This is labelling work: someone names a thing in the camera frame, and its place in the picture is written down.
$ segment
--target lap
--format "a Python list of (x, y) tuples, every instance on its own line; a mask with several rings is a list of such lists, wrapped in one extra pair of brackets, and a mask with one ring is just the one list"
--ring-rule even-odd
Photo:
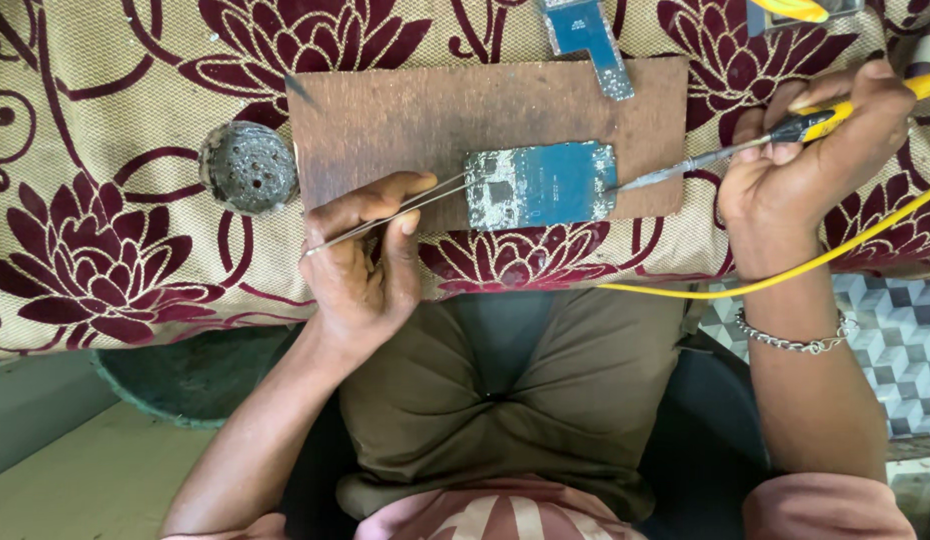
[[(359, 463), (339, 500), (352, 515), (463, 481), (537, 473), (639, 518), (635, 468), (677, 353), (684, 302), (604, 289), (555, 295), (506, 401), (486, 400), (452, 312), (423, 303), (341, 387)], [(576, 485), (575, 479), (582, 479)]]

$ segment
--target pink shirt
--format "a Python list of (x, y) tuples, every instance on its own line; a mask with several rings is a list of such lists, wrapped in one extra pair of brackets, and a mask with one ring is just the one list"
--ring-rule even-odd
[[(915, 532), (881, 482), (828, 473), (780, 476), (742, 508), (749, 540), (904, 540)], [(281, 514), (245, 530), (166, 540), (286, 540)], [(646, 540), (598, 497), (538, 477), (492, 479), (403, 498), (362, 521), (354, 540)]]

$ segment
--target brown wooden board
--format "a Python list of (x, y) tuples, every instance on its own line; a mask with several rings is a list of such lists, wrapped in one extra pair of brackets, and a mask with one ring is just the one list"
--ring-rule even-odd
[[(635, 97), (601, 94), (590, 62), (300, 73), (288, 92), (305, 210), (399, 170), (462, 172), (481, 150), (568, 141), (615, 149), (618, 183), (683, 157), (687, 59), (626, 60)], [(682, 181), (618, 195), (610, 219), (670, 215)], [(464, 191), (423, 208), (422, 231), (468, 228)]]

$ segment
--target yellow wire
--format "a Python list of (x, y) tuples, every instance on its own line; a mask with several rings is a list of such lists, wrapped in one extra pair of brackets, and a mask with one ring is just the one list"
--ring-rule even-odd
[(670, 296), (672, 298), (688, 298), (691, 300), (713, 300), (716, 298), (728, 298), (730, 296), (736, 296), (739, 294), (748, 294), (750, 292), (755, 292), (757, 290), (765, 289), (767, 287), (770, 288), (772, 285), (773, 286), (777, 285), (785, 281), (786, 279), (790, 280), (791, 278), (795, 276), (806, 273), (808, 270), (811, 270), (812, 268), (821, 266), (822, 264), (825, 264), (828, 261), (837, 258), (839, 255), (841, 255), (844, 252), (846, 253), (848, 251), (855, 249), (856, 247), (863, 244), (866, 240), (877, 235), (879, 232), (881, 233), (886, 228), (888, 229), (892, 225), (895, 225), (896, 223), (901, 221), (904, 216), (909, 215), (910, 213), (913, 213), (916, 209), (918, 209), (918, 207), (923, 205), (925, 202), (927, 203), (928, 201), (930, 201), (930, 189), (927, 190), (925, 193), (922, 193), (921, 195), (916, 197), (914, 201), (904, 205), (897, 211), (892, 212), (891, 215), (882, 219), (874, 226), (868, 227), (857, 237), (854, 237), (851, 240), (845, 242), (844, 244), (834, 248), (833, 250), (826, 252), (824, 255), (823, 254), (819, 255), (815, 259), (813, 258), (811, 261), (808, 261), (805, 264), (796, 266), (792, 268), (791, 270), (785, 271), (777, 276), (771, 276), (766, 280), (764, 279), (759, 282), (757, 281), (757, 282), (754, 282), (753, 284), (746, 285), (743, 288), (739, 287), (738, 289), (734, 288), (734, 289), (725, 290), (721, 292), (682, 292), (682, 291), (674, 291), (674, 290), (666, 290), (666, 289), (658, 289), (658, 288), (656, 289), (654, 287), (652, 288), (643, 287), (642, 288), (641, 286), (637, 287), (635, 285), (631, 285), (631, 286), (623, 285), (623, 284), (621, 285), (620, 283), (615, 283), (615, 284), (606, 283), (601, 286), (599, 285), (599, 287), (603, 289), (608, 288), (608, 289), (615, 289), (615, 290), (626, 290), (630, 292), (643, 292), (646, 294), (654, 294), (657, 296)]

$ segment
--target floral tablecloth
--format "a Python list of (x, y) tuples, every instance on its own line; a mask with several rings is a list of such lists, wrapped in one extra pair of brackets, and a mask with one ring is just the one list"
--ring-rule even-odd
[[(604, 0), (626, 57), (687, 55), (688, 153), (727, 144), (777, 85), (906, 58), (930, 0), (873, 0), (821, 28), (749, 39), (744, 0)], [(301, 201), (223, 210), (196, 149), (230, 119), (290, 137), (289, 72), (548, 60), (533, 0), (0, 0), (0, 359), (168, 343), (307, 319)], [(424, 296), (707, 280), (735, 266), (715, 192), (675, 215), (422, 238)], [(930, 100), (908, 143), (832, 211), (835, 246), (930, 185)], [(930, 204), (834, 271), (930, 276)]]

